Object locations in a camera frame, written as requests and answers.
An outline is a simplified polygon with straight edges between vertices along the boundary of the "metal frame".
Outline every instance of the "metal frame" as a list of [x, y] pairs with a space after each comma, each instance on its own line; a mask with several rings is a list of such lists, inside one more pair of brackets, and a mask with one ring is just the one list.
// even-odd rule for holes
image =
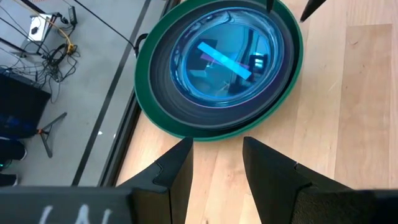
[[[162, 11], [162, 17], [176, 5], [180, 4], [180, 2], [181, 0], [167, 0]], [[129, 149], [131, 138], [137, 126], [140, 114], [141, 107], [139, 106], [136, 94], [133, 91], [124, 111], [122, 121], [113, 141], [102, 175], [99, 179], [99, 187], [112, 187], [116, 185], [116, 181], [123, 165], [123, 160], [126, 156], [127, 150]]]

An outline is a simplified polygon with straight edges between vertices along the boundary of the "floor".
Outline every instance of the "floor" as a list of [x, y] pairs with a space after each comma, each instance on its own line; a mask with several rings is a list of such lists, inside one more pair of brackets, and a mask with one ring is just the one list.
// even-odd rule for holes
[[[307, 0], [282, 2], [299, 18]], [[303, 69], [281, 108], [242, 136], [195, 143], [186, 223], [260, 223], [243, 136], [354, 189], [398, 188], [397, 11], [398, 0], [331, 0], [300, 24]], [[178, 141], [141, 114], [118, 182]]]
[[[103, 106], [107, 92], [119, 67], [127, 42], [102, 24], [72, 0], [65, 0], [76, 7], [78, 25], [71, 40], [78, 45], [81, 54], [76, 73], [66, 79], [60, 86], [60, 94], [55, 103], [48, 103], [39, 126], [46, 125], [51, 120], [67, 112], [67, 117], [52, 130], [49, 143], [53, 149], [53, 158], [49, 159], [37, 136], [25, 141], [28, 155], [25, 160], [13, 162], [5, 170], [7, 173], [17, 173], [22, 185], [71, 185], [89, 137]], [[68, 4], [62, 0], [39, 1], [36, 6], [46, 12], [61, 12], [68, 15]], [[139, 18], [145, 2], [149, 2], [147, 14], [138, 30], [138, 35], [149, 32], [159, 20], [164, 8], [162, 0], [118, 0], [92, 1], [81, 0], [84, 5], [102, 17], [122, 35], [129, 38]], [[11, 0], [3, 0], [0, 5], [5, 8], [15, 20], [26, 30], [29, 30], [30, 12]], [[13, 23], [4, 11], [0, 17]], [[49, 34], [46, 44], [49, 49], [58, 47], [63, 39], [55, 30]], [[24, 37], [11, 27], [0, 21], [0, 36], [20, 45]], [[5, 45], [0, 47], [10, 50]], [[16, 58], [0, 51], [2, 64], [12, 65]], [[103, 166], [111, 149], [111, 145], [124, 113], [127, 101], [134, 86], [133, 74], [136, 66], [134, 52], [129, 52], [124, 70], [117, 82], [116, 89], [101, 123], [96, 141], [93, 144], [79, 185], [98, 184]], [[63, 64], [62, 70], [68, 70], [69, 65]], [[53, 83], [53, 99], [56, 99], [58, 86]]]

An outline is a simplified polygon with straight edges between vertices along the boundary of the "wooden surface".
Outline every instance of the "wooden surface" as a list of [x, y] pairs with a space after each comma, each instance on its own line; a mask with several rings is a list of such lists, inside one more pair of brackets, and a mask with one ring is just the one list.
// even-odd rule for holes
[[[283, 1], [299, 18], [306, 0]], [[355, 189], [398, 188], [398, 0], [328, 0], [300, 24], [303, 69], [284, 104], [233, 139], [195, 143], [187, 223], [260, 223], [243, 136]], [[118, 183], [176, 144], [141, 114]]]

